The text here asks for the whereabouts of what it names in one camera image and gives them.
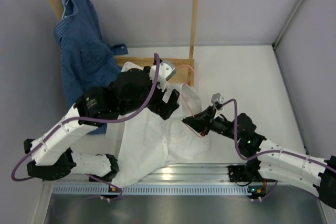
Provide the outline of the white shirt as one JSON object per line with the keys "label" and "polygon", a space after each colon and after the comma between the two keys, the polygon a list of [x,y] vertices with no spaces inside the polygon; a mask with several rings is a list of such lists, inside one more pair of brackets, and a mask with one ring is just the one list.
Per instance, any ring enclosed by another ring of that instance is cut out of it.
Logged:
{"label": "white shirt", "polygon": [[181,95],[179,108],[168,120],[144,109],[136,117],[119,124],[109,124],[106,136],[115,141],[113,150],[118,166],[158,169],[191,162],[207,152],[211,137],[201,137],[182,122],[183,118],[202,111],[200,97],[185,82],[167,85]]}

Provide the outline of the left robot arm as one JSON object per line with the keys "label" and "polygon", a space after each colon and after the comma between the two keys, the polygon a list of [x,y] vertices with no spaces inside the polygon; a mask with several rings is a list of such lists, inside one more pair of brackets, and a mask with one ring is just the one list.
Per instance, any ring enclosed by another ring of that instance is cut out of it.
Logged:
{"label": "left robot arm", "polygon": [[28,176],[58,180],[70,174],[85,174],[91,176],[91,181],[117,179],[119,167],[113,155],[80,154],[71,145],[108,123],[117,123],[119,116],[144,108],[167,120],[179,108],[177,90],[163,101],[167,81],[175,73],[176,69],[165,63],[132,68],[118,74],[108,86],[90,88],[45,136],[24,141],[25,153],[32,158],[27,164]]}

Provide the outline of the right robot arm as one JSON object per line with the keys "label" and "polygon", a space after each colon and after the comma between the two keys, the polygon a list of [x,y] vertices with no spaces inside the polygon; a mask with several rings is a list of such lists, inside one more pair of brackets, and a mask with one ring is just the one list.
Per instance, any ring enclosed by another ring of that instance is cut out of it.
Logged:
{"label": "right robot arm", "polygon": [[317,197],[335,208],[335,156],[318,158],[291,151],[256,133],[256,125],[245,113],[229,121],[217,114],[217,106],[182,121],[201,136],[215,132],[234,141],[238,156],[245,160],[244,174],[250,180],[259,177],[276,180]]}

